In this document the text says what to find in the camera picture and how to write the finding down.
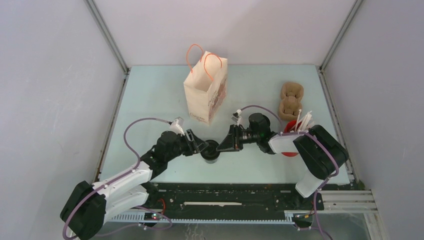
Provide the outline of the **black coffee cup lid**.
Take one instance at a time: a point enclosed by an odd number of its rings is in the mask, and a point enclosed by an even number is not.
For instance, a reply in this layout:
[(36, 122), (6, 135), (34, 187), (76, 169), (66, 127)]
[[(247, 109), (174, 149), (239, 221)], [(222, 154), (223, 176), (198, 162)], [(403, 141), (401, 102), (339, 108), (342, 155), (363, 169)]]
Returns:
[(219, 143), (212, 139), (208, 139), (206, 140), (206, 142), (209, 143), (209, 146), (200, 153), (203, 159), (205, 160), (218, 158), (220, 155), (220, 152), (217, 151)]

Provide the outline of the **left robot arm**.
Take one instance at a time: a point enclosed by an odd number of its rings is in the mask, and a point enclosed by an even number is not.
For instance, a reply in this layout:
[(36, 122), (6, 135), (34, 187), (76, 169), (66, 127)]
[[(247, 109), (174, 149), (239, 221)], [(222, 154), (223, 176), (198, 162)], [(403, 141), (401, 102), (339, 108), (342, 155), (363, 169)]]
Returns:
[(74, 187), (60, 213), (64, 222), (63, 238), (70, 239), (67, 230), (72, 230), (75, 234), (73, 239), (89, 240), (107, 220), (121, 212), (142, 205), (153, 208), (158, 202), (158, 194), (144, 185), (164, 172), (171, 160), (199, 154), (209, 145), (191, 129), (185, 134), (164, 131), (156, 144), (138, 156), (137, 162), (130, 168), (103, 181), (81, 181)]

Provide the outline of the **brown pulp cup carrier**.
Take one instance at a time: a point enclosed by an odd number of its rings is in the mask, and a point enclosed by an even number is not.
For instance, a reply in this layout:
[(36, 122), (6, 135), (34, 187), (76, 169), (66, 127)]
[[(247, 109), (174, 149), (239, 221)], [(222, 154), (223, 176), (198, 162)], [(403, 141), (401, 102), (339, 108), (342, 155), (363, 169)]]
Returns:
[(296, 82), (285, 82), (280, 91), (278, 116), (284, 121), (294, 121), (303, 108), (301, 100), (304, 96), (304, 87)]

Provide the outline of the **dark takeout coffee cup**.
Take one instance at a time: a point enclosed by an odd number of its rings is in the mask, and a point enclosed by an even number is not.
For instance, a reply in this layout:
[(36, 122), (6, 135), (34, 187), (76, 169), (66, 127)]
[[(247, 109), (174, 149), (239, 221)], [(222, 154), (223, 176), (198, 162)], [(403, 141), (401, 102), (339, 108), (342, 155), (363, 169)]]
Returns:
[(214, 164), (218, 161), (218, 158), (214, 158), (214, 159), (205, 159), (205, 162), (208, 164)]

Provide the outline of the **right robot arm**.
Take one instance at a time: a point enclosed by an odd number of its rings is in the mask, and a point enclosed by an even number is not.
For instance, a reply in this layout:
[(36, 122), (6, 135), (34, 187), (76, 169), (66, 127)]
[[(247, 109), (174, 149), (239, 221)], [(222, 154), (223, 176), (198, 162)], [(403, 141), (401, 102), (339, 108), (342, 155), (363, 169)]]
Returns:
[(290, 196), (291, 204), (297, 209), (308, 206), (311, 195), (337, 176), (349, 159), (348, 151), (319, 124), (305, 131), (277, 133), (271, 130), (269, 118), (262, 113), (251, 114), (248, 121), (248, 128), (239, 123), (230, 125), (216, 151), (239, 152), (245, 144), (255, 143), (269, 155), (298, 153), (307, 170)]

